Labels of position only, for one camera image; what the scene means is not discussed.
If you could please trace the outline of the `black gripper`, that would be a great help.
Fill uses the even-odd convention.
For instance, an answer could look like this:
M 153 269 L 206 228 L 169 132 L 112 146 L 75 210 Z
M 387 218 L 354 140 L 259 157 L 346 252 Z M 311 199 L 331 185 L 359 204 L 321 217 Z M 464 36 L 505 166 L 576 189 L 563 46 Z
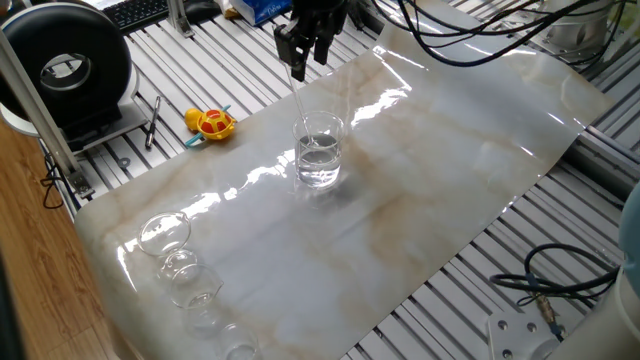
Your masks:
M 279 59 L 290 67 L 290 75 L 302 82 L 313 42 L 310 19 L 314 20 L 314 60 L 326 64 L 329 48 L 340 34 L 348 12 L 347 0 L 292 0 L 292 19 L 274 29 Z

